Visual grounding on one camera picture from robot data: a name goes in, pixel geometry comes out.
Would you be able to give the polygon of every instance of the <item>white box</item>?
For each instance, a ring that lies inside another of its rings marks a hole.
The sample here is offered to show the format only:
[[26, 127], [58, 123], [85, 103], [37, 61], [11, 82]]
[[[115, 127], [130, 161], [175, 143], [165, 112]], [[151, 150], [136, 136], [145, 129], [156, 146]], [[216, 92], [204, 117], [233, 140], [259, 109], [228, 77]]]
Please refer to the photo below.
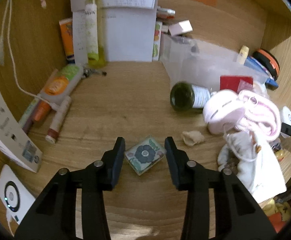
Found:
[[193, 29], [189, 20], [178, 22], [176, 24], [169, 26], [169, 32], [171, 36], [176, 36], [183, 33], [192, 32], [192, 31]]
[[34, 145], [11, 114], [0, 93], [0, 150], [20, 166], [37, 172], [42, 152]]

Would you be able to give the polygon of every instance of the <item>small yellow bottle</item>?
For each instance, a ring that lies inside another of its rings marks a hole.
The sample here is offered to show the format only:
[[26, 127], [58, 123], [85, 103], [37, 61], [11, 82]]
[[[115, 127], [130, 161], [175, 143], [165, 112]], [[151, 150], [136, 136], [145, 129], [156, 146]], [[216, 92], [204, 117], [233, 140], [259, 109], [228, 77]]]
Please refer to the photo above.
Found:
[[101, 0], [86, 0], [87, 57], [92, 68], [106, 65], [104, 54], [104, 20]]

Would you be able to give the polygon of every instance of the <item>product box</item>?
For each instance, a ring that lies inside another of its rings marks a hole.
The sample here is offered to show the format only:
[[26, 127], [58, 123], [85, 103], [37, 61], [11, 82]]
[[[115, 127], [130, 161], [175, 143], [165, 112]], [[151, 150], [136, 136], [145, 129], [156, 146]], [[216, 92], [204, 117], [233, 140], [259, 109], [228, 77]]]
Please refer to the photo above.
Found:
[[0, 150], [18, 165], [37, 172], [42, 152], [13, 117], [0, 93]]
[[152, 61], [159, 60], [162, 22], [155, 22]]

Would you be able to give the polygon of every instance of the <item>metal screw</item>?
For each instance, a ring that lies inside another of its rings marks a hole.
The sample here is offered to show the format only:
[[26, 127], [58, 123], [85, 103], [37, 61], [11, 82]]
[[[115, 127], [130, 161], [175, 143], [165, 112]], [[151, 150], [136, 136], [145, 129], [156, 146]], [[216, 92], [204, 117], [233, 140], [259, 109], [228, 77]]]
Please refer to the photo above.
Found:
[[186, 163], [186, 165], [188, 165], [189, 167], [195, 167], [195, 165], [197, 165], [197, 163], [195, 161], [190, 160]]
[[232, 171], [230, 169], [223, 169], [223, 173], [225, 175], [231, 175], [232, 174]]
[[103, 165], [103, 161], [97, 160], [93, 164], [95, 167], [101, 167]]
[[68, 169], [66, 169], [66, 168], [59, 169], [60, 175], [65, 175], [67, 172], [68, 172]]

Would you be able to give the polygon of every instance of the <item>red card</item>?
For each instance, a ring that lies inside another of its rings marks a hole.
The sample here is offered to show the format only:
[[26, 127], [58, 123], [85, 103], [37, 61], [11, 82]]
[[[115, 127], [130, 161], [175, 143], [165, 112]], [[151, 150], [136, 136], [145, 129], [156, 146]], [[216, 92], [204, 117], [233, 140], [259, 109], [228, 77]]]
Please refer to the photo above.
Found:
[[239, 93], [243, 89], [252, 90], [253, 77], [248, 76], [221, 76], [220, 90], [230, 89]]

